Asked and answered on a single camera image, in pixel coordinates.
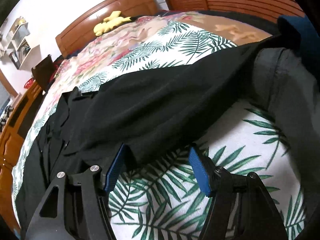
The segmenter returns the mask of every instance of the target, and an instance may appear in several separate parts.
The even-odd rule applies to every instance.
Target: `blue gripper pad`
[[[124,164],[125,153],[128,150],[129,150],[129,146],[123,143],[116,157],[114,158],[112,165],[108,170],[108,173],[106,174],[106,183],[105,183],[104,191],[111,192],[115,189],[122,166]]]
[[[211,193],[210,184],[209,184],[209,175],[205,170],[200,156],[196,152],[196,150],[191,147],[189,151],[189,162],[193,169],[193,173],[195,174],[196,180],[199,184],[200,190],[205,193],[208,197]]]

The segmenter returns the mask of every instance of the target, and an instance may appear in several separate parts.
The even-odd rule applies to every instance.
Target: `white wall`
[[[32,35],[39,37],[41,56],[48,54],[55,60],[61,55],[55,37],[84,12],[104,0],[20,0],[8,17],[3,29],[4,36],[17,17],[23,16],[28,22]],[[157,0],[167,9],[164,0]],[[0,61],[0,69],[17,92],[24,92],[23,85],[31,72],[17,70],[9,60]]]

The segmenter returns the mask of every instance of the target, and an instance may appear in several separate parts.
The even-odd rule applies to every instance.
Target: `red object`
[[[25,89],[28,89],[29,87],[31,87],[31,85],[33,84],[34,82],[34,78],[30,78],[25,84],[24,84],[24,88]]]

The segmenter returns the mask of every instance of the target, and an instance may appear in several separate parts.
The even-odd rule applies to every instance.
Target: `gray sleeve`
[[[320,200],[320,93],[316,79],[284,48],[257,55],[252,85],[258,101],[287,137],[301,176],[308,217]]]

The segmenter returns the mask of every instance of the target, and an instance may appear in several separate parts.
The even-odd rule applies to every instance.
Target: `yellow toy on shelf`
[[[93,32],[95,33],[95,35],[101,36],[104,33],[111,31],[115,26],[119,26],[124,22],[131,21],[130,17],[127,17],[127,18],[119,17],[120,14],[121,14],[121,11],[114,11],[111,13],[109,17],[103,19],[104,21],[103,23],[97,24],[93,29]]]

